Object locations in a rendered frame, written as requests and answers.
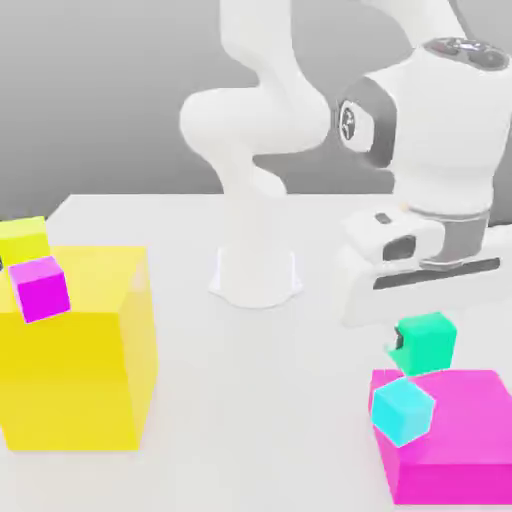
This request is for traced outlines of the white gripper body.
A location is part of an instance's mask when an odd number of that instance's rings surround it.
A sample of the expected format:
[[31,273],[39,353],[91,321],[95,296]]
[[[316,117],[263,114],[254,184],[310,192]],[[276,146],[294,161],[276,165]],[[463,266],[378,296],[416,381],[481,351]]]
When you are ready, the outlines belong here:
[[346,326],[467,308],[506,298],[506,260],[470,261],[448,271],[370,264],[340,257],[340,314]]

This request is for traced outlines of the small green cube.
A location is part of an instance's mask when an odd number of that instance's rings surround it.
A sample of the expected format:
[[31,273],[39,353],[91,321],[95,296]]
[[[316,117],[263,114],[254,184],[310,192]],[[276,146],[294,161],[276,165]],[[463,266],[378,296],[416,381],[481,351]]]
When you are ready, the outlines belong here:
[[418,376],[451,366],[457,329],[442,313],[404,317],[395,332],[396,345],[388,354],[405,375]]

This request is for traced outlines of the small cyan cube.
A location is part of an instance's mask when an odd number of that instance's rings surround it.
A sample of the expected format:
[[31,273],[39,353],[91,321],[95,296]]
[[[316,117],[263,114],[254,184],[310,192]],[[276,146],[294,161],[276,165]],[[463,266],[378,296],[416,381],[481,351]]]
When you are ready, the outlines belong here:
[[403,447],[430,431],[436,400],[406,377],[373,391],[373,425],[396,447]]

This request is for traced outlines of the small magenta cube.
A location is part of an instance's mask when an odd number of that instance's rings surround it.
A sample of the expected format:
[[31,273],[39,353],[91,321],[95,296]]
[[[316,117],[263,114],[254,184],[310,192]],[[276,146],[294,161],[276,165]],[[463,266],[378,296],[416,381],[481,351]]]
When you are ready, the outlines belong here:
[[12,265],[8,275],[26,323],[71,310],[65,274],[53,256]]

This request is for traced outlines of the small lime cube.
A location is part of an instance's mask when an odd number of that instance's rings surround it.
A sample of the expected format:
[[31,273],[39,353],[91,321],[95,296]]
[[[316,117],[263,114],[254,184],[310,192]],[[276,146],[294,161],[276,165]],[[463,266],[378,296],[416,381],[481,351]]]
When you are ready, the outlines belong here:
[[43,216],[0,221],[0,261],[4,268],[49,255]]

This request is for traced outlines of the large magenta box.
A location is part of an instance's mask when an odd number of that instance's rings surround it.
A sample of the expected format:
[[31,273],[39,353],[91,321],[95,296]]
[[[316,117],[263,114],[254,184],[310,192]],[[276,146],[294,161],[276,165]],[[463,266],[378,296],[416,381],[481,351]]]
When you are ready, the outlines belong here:
[[429,432],[397,447],[374,431],[396,505],[512,505],[512,394],[494,370],[412,381],[436,405]]

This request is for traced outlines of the large yellow box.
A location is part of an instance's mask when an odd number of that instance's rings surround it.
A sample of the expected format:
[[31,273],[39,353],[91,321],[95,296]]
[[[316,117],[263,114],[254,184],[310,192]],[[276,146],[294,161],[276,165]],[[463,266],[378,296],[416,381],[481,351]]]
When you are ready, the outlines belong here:
[[25,323],[0,272],[0,429],[12,451],[136,451],[158,372],[147,250],[55,246],[70,311]]

